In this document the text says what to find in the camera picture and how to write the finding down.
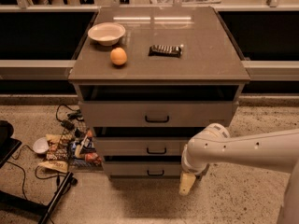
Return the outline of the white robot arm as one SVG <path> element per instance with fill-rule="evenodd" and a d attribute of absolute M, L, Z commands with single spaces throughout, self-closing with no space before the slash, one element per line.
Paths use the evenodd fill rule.
<path fill-rule="evenodd" d="M 232 137 L 212 123 L 192 137 L 181 155 L 179 193 L 190 192 L 195 178 L 210 163 L 228 162 L 289 173 L 291 176 L 279 210 L 278 224 L 299 223 L 299 130 Z"/>

